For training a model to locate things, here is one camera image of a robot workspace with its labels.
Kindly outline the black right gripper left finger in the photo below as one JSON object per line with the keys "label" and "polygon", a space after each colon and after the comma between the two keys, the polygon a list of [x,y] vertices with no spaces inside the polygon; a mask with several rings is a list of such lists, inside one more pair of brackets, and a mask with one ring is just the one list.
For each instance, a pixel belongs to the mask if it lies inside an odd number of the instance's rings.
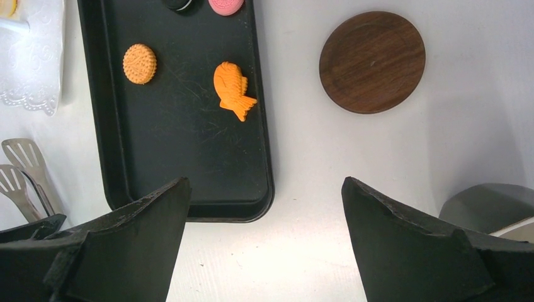
{"label": "black right gripper left finger", "polygon": [[165,301],[190,200],[179,178],[41,240],[1,244],[1,300]]}

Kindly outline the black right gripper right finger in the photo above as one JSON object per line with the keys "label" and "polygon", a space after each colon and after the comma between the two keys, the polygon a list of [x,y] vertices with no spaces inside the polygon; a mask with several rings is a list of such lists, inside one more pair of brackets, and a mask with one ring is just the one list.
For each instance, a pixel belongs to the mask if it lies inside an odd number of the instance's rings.
{"label": "black right gripper right finger", "polygon": [[533,300],[532,243],[452,225],[354,177],[341,194],[367,300]]}

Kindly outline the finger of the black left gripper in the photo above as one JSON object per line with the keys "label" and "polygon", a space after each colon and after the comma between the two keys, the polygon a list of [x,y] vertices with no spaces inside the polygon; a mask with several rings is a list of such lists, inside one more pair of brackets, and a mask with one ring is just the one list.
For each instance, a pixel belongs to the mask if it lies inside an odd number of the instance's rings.
{"label": "finger of the black left gripper", "polygon": [[1,244],[20,240],[41,240],[58,232],[66,215],[56,214],[44,219],[1,231]]}

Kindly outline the orange glazed donut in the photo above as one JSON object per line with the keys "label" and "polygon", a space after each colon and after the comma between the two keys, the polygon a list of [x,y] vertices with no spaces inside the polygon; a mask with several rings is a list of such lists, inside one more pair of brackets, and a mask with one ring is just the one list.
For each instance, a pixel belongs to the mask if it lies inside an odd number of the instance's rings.
{"label": "orange glazed donut", "polygon": [[0,17],[10,18],[16,12],[17,0],[0,0]]}

